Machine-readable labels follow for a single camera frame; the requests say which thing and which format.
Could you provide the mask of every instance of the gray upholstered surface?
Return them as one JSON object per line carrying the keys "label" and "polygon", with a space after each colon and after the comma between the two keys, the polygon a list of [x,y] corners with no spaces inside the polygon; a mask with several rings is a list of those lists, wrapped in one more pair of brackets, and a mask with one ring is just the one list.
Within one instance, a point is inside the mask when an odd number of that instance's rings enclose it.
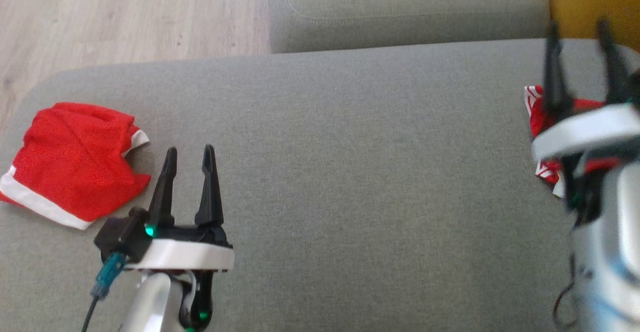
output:
{"label": "gray upholstered surface", "polygon": [[544,36],[548,0],[269,0],[273,52]]}
{"label": "gray upholstered surface", "polygon": [[[174,213],[189,223],[213,143],[236,265],[215,277],[210,331],[548,331],[571,221],[530,158],[523,86],[540,82],[543,49],[469,42],[70,71],[25,98],[0,166],[39,109],[118,109],[151,139],[135,170],[156,175],[178,147]],[[603,96],[595,43],[568,41],[564,56],[572,88]],[[80,330],[100,225],[76,231],[0,206],[3,331]],[[90,331],[117,330],[137,278],[116,281]]]}

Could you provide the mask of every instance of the mustard yellow fabric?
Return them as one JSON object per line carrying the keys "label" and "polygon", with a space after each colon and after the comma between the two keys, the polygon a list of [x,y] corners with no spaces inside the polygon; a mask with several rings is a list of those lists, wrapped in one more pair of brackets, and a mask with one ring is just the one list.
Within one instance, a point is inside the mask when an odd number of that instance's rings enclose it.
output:
{"label": "mustard yellow fabric", "polygon": [[610,20],[615,41],[640,52],[640,0],[549,0],[564,38],[593,38],[599,16]]}

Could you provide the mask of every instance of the red and white cloth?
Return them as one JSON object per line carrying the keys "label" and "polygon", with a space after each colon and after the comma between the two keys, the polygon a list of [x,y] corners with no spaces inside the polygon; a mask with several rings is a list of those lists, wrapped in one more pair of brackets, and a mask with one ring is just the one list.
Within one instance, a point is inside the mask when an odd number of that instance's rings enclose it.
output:
{"label": "red and white cloth", "polygon": [[[545,94],[542,86],[526,86],[524,89],[524,103],[529,116],[531,135],[536,138],[540,132],[553,125],[555,120],[542,110],[542,98]],[[582,111],[600,108],[602,104],[602,102],[589,99],[576,99],[573,107],[577,111]],[[553,186],[554,195],[560,198],[565,197],[565,179],[562,175],[560,164],[554,161],[537,161],[535,175]]]}
{"label": "red and white cloth", "polygon": [[23,147],[0,177],[0,201],[84,230],[139,195],[151,176],[124,156],[149,142],[134,117],[113,109],[60,102],[39,111]]}

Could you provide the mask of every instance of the sofa cushion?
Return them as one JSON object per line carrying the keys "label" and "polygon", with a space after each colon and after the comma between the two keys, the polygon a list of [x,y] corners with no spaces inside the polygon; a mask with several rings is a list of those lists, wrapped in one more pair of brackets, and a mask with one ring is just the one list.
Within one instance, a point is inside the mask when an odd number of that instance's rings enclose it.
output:
{"label": "sofa cushion", "polygon": [[544,36],[547,0],[269,0],[273,52]]}
{"label": "sofa cushion", "polygon": [[[572,219],[533,174],[524,86],[543,54],[509,40],[72,70],[26,95],[0,166],[39,109],[117,109],[151,140],[135,172],[157,177],[178,148],[173,213],[191,223],[212,143],[236,263],[214,277],[209,331],[550,331]],[[571,88],[602,98],[596,43],[564,57]],[[101,225],[0,204],[3,331],[80,328]],[[91,331],[118,329],[139,281],[116,280]]]}

